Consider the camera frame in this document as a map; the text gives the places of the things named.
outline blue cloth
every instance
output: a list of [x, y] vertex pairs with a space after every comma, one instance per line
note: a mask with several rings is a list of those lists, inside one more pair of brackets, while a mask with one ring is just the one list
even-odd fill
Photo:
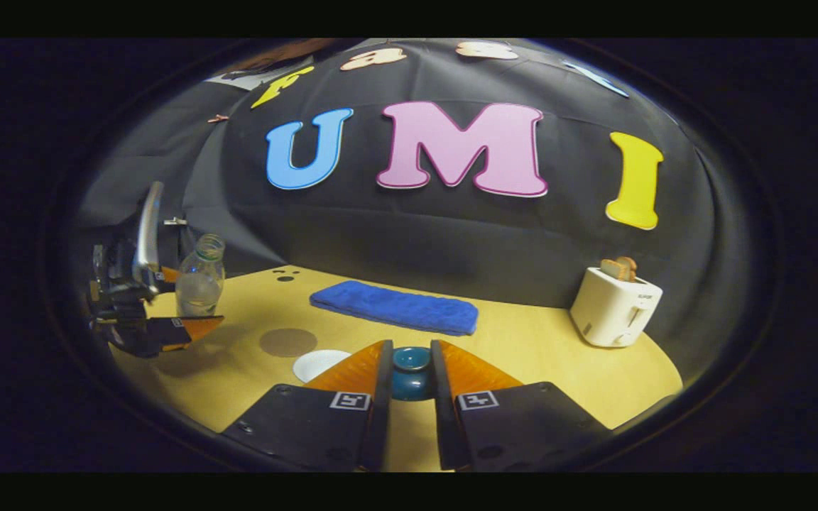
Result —
[[347, 280], [311, 295], [315, 307], [415, 330], [471, 336], [478, 310], [451, 298], [410, 295]]

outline plastic water bottle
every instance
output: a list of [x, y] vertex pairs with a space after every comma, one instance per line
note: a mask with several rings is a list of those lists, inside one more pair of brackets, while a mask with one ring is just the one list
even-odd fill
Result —
[[223, 268], [225, 243], [217, 235], [203, 235], [195, 251], [182, 261], [175, 281], [179, 317], [214, 316], [227, 272]]

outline white toaster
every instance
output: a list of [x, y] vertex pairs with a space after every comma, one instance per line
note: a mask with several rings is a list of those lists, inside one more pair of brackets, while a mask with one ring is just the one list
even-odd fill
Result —
[[601, 347], [630, 346], [643, 332], [662, 288], [642, 278], [627, 282], [587, 268], [570, 316], [587, 342]]

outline yellow tabletop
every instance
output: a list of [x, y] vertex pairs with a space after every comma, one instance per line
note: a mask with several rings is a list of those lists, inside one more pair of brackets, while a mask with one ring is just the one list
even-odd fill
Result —
[[[225, 430], [273, 385], [302, 385], [293, 363], [307, 350], [354, 353], [383, 339], [393, 339], [393, 347], [428, 347], [432, 339], [444, 339], [525, 384], [554, 383], [611, 429], [682, 389], [675, 365], [649, 336], [641, 334], [624, 348], [594, 347], [581, 339], [566, 309], [439, 295], [467, 301], [479, 310], [474, 334], [446, 336], [345, 316], [309, 303], [312, 293], [345, 280], [358, 279], [294, 265], [227, 279], [217, 307], [225, 320], [217, 330], [189, 349], [152, 359], [113, 347], [116, 362], [150, 398], [215, 432]], [[159, 295], [147, 309], [150, 317], [173, 317], [175, 295]], [[434, 400], [394, 400], [391, 421], [386, 469], [440, 471]]]

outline pink letter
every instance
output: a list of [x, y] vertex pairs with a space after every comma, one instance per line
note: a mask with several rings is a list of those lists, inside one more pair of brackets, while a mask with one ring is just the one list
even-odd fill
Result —
[[431, 177], [418, 162], [422, 148], [441, 181], [455, 187], [487, 149], [484, 170], [473, 179], [475, 187], [516, 197], [541, 197], [548, 192], [548, 183], [538, 175], [535, 123], [542, 113], [535, 108], [488, 104], [465, 130], [429, 101], [391, 104], [383, 114], [393, 119], [393, 146], [390, 166], [377, 174], [381, 187], [427, 185]]

